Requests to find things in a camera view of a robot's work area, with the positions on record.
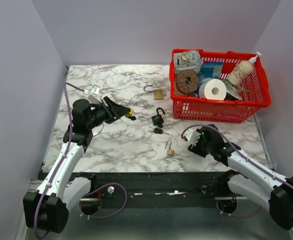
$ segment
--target bottle label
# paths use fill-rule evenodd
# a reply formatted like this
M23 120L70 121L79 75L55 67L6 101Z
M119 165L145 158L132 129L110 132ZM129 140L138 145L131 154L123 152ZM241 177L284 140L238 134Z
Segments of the bottle label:
M249 74L246 73L244 70L240 69L239 66L236 66L234 69L233 69L233 73L235 75L236 78L240 79L241 80L241 83L244 79L246 79Z

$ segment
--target black padlock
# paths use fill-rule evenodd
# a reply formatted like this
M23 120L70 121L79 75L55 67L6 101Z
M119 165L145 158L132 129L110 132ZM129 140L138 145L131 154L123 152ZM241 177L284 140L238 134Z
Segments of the black padlock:
M157 113L157 115L154 115L154 116L152 117L152 122L153 122L153 124L154 124L155 126L157 126L157 127L160 129L160 128L163 127L162 124L163 124L165 121L163 120L162 116L160 115L159 110L162 110L162 113L163 113L164 115L166 114L165 111L164 111L161 107L158 107L158 108L156 109L156 113Z

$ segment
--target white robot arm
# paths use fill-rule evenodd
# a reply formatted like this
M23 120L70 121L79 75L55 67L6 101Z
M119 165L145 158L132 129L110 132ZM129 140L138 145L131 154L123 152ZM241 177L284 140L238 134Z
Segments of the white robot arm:
M213 124L196 131L188 129L182 133L182 138L189 143L189 151L202 157L210 154L216 161L237 171L227 180L231 192L266 209L280 227L286 230L293 227L293 177L274 172L248 156L239 146L224 142Z
M104 102L90 103L79 99L73 103L72 130L69 126L64 134L57 161L36 191L27 192L23 198L24 216L29 228L36 226L55 233L63 231L69 210L95 188L95 181L85 177L77 177L67 185L93 138L92 129L102 123L111 124L123 116L133 121L136 119L133 109L116 104L108 97L104 97Z

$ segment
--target white wall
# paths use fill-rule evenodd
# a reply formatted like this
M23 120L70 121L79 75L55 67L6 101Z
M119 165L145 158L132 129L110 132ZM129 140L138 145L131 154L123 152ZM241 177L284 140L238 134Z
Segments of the white wall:
M69 65L168 64L175 48L251 52L280 0L32 0Z
M293 175L293 0L282 0L255 49L269 81L272 104L258 117L277 171Z
M66 68L30 0L0 1L0 240L15 239Z

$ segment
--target metal hook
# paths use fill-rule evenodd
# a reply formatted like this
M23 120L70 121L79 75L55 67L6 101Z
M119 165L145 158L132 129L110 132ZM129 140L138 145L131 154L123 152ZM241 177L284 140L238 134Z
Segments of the metal hook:
M143 87L143 90L144 90L146 93L153 93L153 92L154 92L154 90L152 90L152 91L148 91L148 90L146 90L147 87L153 87L153 85L150 84L150 85L146 85L146 86Z
M163 110L163 108L158 107L158 108L156 109L156 113L157 113L158 115L160 115L159 110L161 110L162 113L163 113L164 115L166 114L165 111Z
M169 140L169 141L166 142L164 149L167 148L168 143L170 143L170 145L168 146L168 149L171 149L171 145L172 145L171 140Z

